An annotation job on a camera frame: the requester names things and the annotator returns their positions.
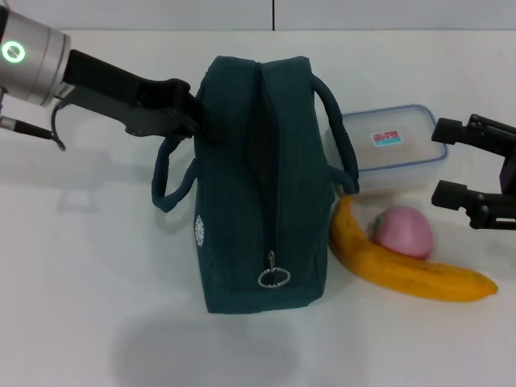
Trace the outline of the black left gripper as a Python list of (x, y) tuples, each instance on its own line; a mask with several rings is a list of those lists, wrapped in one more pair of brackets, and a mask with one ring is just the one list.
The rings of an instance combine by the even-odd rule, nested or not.
[(220, 129), (185, 81), (148, 80), (73, 49), (64, 82), (73, 87), (69, 104), (122, 123), (129, 135), (220, 141)]

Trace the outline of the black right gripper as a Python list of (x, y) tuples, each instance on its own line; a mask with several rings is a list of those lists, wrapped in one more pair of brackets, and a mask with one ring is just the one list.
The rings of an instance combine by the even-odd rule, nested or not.
[(464, 208), (472, 229), (514, 231), (515, 128), (478, 114), (472, 114), (465, 125), (461, 121), (440, 118), (431, 139), (441, 144), (466, 144), (505, 157), (499, 175), (501, 193), (481, 193), (466, 185), (439, 181), (431, 203), (449, 210)]

